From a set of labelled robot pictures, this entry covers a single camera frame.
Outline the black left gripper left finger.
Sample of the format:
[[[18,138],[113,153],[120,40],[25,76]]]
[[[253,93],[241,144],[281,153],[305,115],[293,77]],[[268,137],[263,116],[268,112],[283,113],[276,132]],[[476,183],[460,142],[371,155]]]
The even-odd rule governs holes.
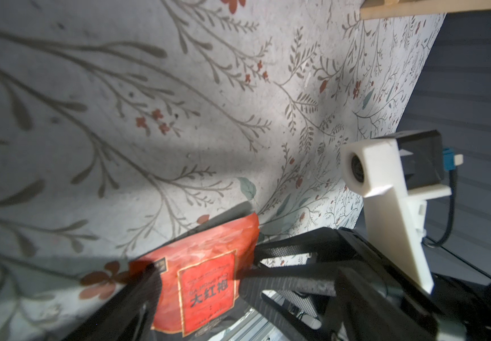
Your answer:
[[[151,264],[65,340],[154,340],[151,326],[162,288]]]

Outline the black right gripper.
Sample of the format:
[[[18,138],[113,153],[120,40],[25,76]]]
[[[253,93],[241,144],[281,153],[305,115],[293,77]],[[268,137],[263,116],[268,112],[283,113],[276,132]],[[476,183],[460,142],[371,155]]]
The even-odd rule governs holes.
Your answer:
[[[491,283],[483,286],[432,274],[434,287],[428,294],[355,231],[339,231],[365,267],[351,269],[433,340],[491,340]]]

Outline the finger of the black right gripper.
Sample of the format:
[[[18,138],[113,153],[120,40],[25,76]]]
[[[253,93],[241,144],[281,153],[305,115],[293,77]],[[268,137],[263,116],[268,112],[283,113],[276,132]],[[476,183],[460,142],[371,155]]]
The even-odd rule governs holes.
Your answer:
[[[260,244],[255,247],[255,265],[276,257],[314,254],[312,264],[328,267],[355,267],[356,252],[339,230],[328,227],[297,235],[285,240]]]
[[[301,265],[244,270],[238,273],[239,296],[271,322],[289,340],[337,340],[339,313],[335,311],[336,271],[322,265]],[[328,316],[321,317],[321,327],[309,327],[263,292],[296,291],[323,296]]]

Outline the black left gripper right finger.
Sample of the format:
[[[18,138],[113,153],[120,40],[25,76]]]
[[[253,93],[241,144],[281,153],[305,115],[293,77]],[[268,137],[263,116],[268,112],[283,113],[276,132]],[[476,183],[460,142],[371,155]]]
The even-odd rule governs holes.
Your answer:
[[[336,297],[350,340],[434,339],[352,269],[338,271]]]

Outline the red tea bag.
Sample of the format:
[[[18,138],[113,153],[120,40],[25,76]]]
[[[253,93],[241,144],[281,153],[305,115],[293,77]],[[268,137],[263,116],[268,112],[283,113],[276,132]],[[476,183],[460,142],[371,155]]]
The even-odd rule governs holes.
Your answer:
[[[252,266],[259,234],[258,216],[251,213],[130,262],[130,275],[150,265],[160,272],[162,290],[151,324],[157,339],[198,338],[236,307],[236,275]]]

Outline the light wooden two-tier shelf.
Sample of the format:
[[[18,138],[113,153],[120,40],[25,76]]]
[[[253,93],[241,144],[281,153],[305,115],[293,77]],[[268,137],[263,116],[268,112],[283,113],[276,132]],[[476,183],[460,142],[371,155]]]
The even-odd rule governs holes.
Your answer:
[[[491,0],[365,1],[362,20],[491,10]]]

